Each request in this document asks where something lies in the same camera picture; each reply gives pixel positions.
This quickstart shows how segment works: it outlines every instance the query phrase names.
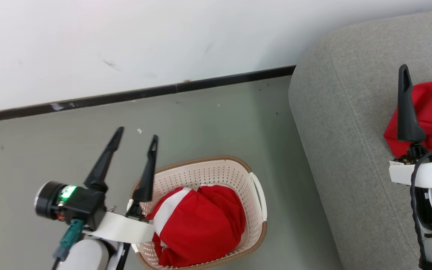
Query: perforated basket wall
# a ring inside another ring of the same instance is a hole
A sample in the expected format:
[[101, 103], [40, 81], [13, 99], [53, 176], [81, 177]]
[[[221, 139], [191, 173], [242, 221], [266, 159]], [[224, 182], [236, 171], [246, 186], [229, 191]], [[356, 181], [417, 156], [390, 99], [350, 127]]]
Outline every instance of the perforated basket wall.
[[[144, 214], [150, 213], [153, 205], [175, 188], [196, 189], [200, 185], [208, 184], [229, 186], [239, 195], [247, 220], [245, 233], [241, 243], [225, 257], [184, 269], [207, 269], [247, 256], [262, 244], [266, 235], [266, 202], [264, 195], [259, 195], [262, 193], [261, 186], [252, 174], [251, 168], [241, 159], [232, 156], [205, 157], [157, 169], [154, 176], [153, 201], [141, 205]], [[136, 254], [146, 269], [174, 269], [158, 264], [158, 256], [152, 242], [139, 245]]]

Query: brown basket rim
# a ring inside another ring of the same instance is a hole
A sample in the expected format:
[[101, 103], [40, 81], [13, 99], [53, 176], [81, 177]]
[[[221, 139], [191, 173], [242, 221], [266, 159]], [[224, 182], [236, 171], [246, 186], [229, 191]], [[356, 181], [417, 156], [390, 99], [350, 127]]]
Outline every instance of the brown basket rim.
[[[200, 162], [206, 162], [206, 161], [221, 161], [221, 160], [230, 160], [230, 161], [235, 161], [238, 162], [241, 166], [243, 166], [246, 171], [248, 173], [252, 173], [251, 168], [249, 167], [249, 165], [247, 163], [245, 163], [242, 159], [239, 159], [237, 157], [233, 157], [233, 156], [214, 156], [214, 157], [201, 157], [199, 159], [191, 159], [188, 161], [184, 161], [184, 162], [178, 162], [178, 163], [174, 163], [165, 167], [161, 167], [159, 169], [156, 169], [154, 171], [154, 174], [156, 173], [160, 173], [162, 171], [167, 171], [167, 170], [171, 170], [174, 168], [178, 168], [178, 167], [182, 167], [182, 166], [187, 166], [190, 164], [196, 164], [196, 163], [200, 163]], [[137, 190], [137, 188], [139, 187], [141, 178], [138, 179], [138, 181], [136, 182], [136, 184], [134, 185], [132, 192], [131, 192], [131, 197], [134, 193], [134, 191]], [[211, 267], [216, 267], [219, 265], [223, 265], [225, 263], [229, 263], [230, 261], [233, 260], [238, 260], [240, 258], [243, 258], [247, 255], [250, 255], [251, 253], [253, 253], [255, 250], [257, 250], [259, 248], [259, 246], [261, 246], [261, 244], [264, 241], [264, 238], [266, 237], [266, 231], [267, 231], [267, 222], [264, 221], [262, 223], [262, 228], [261, 228], [261, 235], [259, 236], [258, 241], [256, 242], [256, 244], [254, 244], [254, 246], [252, 246], [250, 249], [245, 250], [241, 253], [237, 253], [234, 255], [230, 255], [212, 262], [207, 262], [207, 263], [203, 263], [203, 264], [199, 264], [199, 265], [193, 265], [193, 266], [189, 266], [189, 267], [184, 267], [184, 268], [177, 268], [177, 269], [186, 269], [186, 270], [202, 270], [202, 269], [208, 269]], [[157, 268], [152, 267], [151, 265], [149, 265], [149, 263], [147, 263], [144, 258], [143, 255], [140, 252], [136, 253], [136, 256], [138, 257], [139, 261], [141, 262], [141, 264], [144, 266], [145, 269], [147, 270], [157, 270]]]

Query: teal cable connector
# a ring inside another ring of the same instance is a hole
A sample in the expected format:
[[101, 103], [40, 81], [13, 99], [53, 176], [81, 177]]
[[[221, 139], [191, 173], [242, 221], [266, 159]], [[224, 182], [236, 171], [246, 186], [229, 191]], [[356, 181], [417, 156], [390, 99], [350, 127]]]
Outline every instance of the teal cable connector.
[[53, 253], [53, 258], [65, 261], [69, 255], [69, 250], [81, 237], [84, 228], [84, 222], [81, 219], [73, 219], [66, 233], [60, 241], [60, 246]]

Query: white wall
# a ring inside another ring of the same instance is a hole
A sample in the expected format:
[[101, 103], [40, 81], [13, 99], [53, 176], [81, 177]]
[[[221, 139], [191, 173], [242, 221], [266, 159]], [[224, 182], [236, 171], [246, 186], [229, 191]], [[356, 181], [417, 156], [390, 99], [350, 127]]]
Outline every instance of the white wall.
[[0, 110], [294, 65], [428, 0], [0, 0]]

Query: robotic arm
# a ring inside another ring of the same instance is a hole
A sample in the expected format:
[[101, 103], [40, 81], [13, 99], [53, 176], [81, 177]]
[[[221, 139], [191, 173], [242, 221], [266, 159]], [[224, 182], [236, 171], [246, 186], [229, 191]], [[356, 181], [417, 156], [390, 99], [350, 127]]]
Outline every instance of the robotic arm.
[[420, 268], [432, 270], [432, 151], [422, 145], [426, 134], [416, 118], [412, 91], [408, 67], [402, 65], [399, 68], [397, 137], [411, 145], [407, 155], [389, 162], [389, 173], [394, 183], [411, 187], [411, 207], [421, 253]]
[[[118, 150], [124, 128], [109, 141], [82, 186], [50, 181], [38, 191], [34, 200], [36, 214], [66, 222], [69, 226], [53, 253], [53, 270], [122, 270], [131, 244], [151, 241], [154, 227], [143, 215], [140, 203], [153, 198], [153, 181], [158, 152], [158, 137], [149, 147], [148, 161], [125, 215], [108, 211], [104, 182], [114, 152]], [[116, 249], [108, 241], [118, 242]]]

